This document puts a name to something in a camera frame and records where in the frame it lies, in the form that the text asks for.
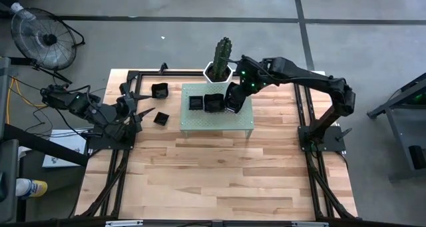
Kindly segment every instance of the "small black container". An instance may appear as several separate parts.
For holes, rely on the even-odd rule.
[[[202,110],[202,96],[189,97],[189,109],[190,110]]]
[[[168,84],[152,84],[151,86],[152,97],[156,99],[165,99],[168,97]]]
[[[168,117],[169,117],[168,114],[164,114],[164,113],[158,112],[157,116],[154,119],[154,122],[156,124],[165,126],[166,123],[167,123]]]
[[[216,113],[225,111],[223,94],[204,95],[204,111]]]

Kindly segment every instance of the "fan grille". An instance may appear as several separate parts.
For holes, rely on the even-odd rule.
[[[38,67],[59,71],[75,60],[77,48],[71,30],[53,14],[37,9],[20,10],[12,19],[12,38],[22,54]]]

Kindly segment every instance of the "wooden tabletop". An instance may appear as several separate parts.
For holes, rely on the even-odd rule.
[[[115,103],[127,72],[111,70],[105,103]],[[314,220],[306,160],[298,147],[293,84],[269,86],[252,95],[255,128],[246,140],[241,131],[193,132],[184,138],[179,131],[181,85],[205,80],[144,77],[141,94],[151,95],[151,85],[162,82],[169,86],[167,99],[138,104],[138,113],[156,109],[144,117],[143,131],[130,153],[120,218]],[[312,91],[312,100],[317,117],[330,106],[327,94]],[[170,115],[166,126],[153,123],[158,111]],[[84,212],[103,189],[110,155],[110,150],[102,150],[89,160],[76,214]],[[323,156],[330,188],[356,216],[344,161],[332,152]],[[319,195],[325,213],[321,191]]]

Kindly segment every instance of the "plastic bottle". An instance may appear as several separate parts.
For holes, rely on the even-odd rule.
[[[47,191],[47,183],[26,178],[16,179],[16,196],[40,197]]]

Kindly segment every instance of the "yellow cable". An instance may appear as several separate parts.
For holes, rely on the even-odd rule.
[[[11,122],[9,117],[9,103],[11,100],[11,89],[13,87],[13,83],[15,82],[15,79],[12,79],[11,86],[9,87],[9,90],[7,91],[7,102],[6,102],[6,124],[9,124]]]
[[[28,102],[25,98],[23,98],[23,95],[21,93],[21,89],[19,88],[19,82],[16,82],[16,89],[18,90],[18,93],[21,95],[21,98],[23,99],[23,101],[25,101],[25,103],[27,103],[28,105],[31,105],[32,107],[46,107],[46,105],[33,105],[30,102]]]

